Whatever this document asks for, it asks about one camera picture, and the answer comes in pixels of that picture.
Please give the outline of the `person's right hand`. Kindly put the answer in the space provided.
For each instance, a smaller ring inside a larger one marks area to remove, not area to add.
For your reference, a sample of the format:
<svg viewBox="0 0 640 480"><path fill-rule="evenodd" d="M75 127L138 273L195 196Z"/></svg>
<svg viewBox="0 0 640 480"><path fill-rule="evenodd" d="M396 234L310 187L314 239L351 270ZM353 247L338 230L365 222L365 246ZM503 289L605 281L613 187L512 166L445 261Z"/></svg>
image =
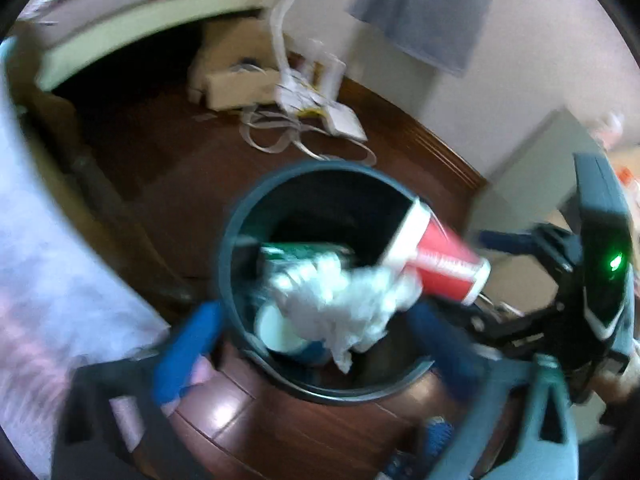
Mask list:
<svg viewBox="0 0 640 480"><path fill-rule="evenodd" d="M638 353L632 355L622 374L604 370L594 375L590 388L605 403L600 423L609 427L626 424L639 403Z"/></svg>

